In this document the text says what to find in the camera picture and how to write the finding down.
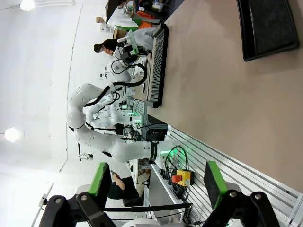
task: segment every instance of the person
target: person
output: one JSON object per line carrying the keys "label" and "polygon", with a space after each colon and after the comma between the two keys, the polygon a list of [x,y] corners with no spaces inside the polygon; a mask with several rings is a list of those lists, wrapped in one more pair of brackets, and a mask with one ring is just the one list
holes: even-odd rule
{"label": "person", "polygon": [[137,188],[134,185],[133,178],[131,176],[126,178],[120,178],[116,173],[112,175],[112,185],[110,186],[108,198],[114,200],[122,199],[136,199],[142,197],[144,193],[144,183],[148,181],[151,175],[151,170],[146,170],[138,177],[139,184]]}
{"label": "person", "polygon": [[[137,43],[139,54],[146,55],[148,52],[152,52],[153,49],[153,36],[152,33],[155,27],[142,28],[133,32],[135,41]],[[94,51],[100,53],[104,51],[110,55],[113,55],[118,46],[123,46],[123,43],[118,43],[116,39],[107,39],[101,44],[94,45]]]}
{"label": "person", "polygon": [[107,54],[113,55],[117,46],[118,46],[118,41],[116,39],[106,39],[101,44],[95,44],[94,51],[96,53],[101,53],[102,51],[104,51]]}

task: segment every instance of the black shirt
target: black shirt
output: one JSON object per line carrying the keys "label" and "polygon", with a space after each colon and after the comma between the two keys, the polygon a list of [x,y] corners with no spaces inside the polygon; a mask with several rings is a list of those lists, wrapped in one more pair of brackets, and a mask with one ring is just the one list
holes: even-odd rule
{"label": "black shirt", "polygon": [[116,185],[115,182],[112,182],[112,185],[109,189],[108,198],[114,200],[122,200],[135,199],[139,197],[139,194],[136,188],[134,187],[134,182],[131,176],[127,178],[122,178],[121,181],[123,181],[125,189],[122,190],[119,186]]}

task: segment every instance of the white wall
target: white wall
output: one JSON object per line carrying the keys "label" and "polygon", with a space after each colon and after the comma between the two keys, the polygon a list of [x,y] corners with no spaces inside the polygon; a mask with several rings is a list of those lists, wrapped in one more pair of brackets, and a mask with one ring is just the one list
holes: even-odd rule
{"label": "white wall", "polygon": [[[3,227],[30,226],[50,185],[51,194],[68,198],[76,187],[91,182],[98,162],[116,165],[95,154],[95,163],[71,160],[59,173],[67,150],[71,159],[78,156],[77,143],[66,138],[68,86],[92,82],[102,87],[96,76],[108,56],[94,53],[93,44],[111,38],[95,23],[105,2],[79,0],[74,6],[0,11],[0,131],[14,126],[22,135],[14,144],[0,138]],[[122,177],[129,174],[125,166],[115,171]]]}
{"label": "white wall", "polygon": [[0,159],[0,226],[31,226],[39,201],[64,164],[61,158],[4,153]]}
{"label": "white wall", "polygon": [[0,56],[0,128],[15,126],[24,152],[66,158],[66,100],[80,6],[12,11]]}

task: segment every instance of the desk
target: desk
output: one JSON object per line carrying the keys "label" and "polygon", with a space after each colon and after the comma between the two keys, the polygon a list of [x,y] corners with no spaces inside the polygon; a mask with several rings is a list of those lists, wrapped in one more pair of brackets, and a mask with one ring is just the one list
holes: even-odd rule
{"label": "desk", "polygon": [[[303,43],[303,1],[289,1]],[[162,107],[148,114],[303,192],[303,50],[242,58],[236,1],[184,1],[166,22]]]}
{"label": "desk", "polygon": [[[183,203],[183,201],[179,200],[169,188],[168,183],[160,175],[159,167],[155,164],[152,164],[148,198],[151,206]],[[154,214],[156,217],[175,214],[169,217],[157,218],[157,221],[161,225],[165,225],[169,223],[180,223],[184,215],[184,213],[180,214],[180,212],[183,212],[184,210],[185,209],[154,211]]]}

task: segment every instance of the green light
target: green light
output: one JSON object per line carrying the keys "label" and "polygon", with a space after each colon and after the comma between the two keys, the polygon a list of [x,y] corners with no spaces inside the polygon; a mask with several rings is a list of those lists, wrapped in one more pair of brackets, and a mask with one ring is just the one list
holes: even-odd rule
{"label": "green light", "polygon": [[168,153],[170,153],[170,150],[164,150],[160,152],[160,154],[168,154]]}

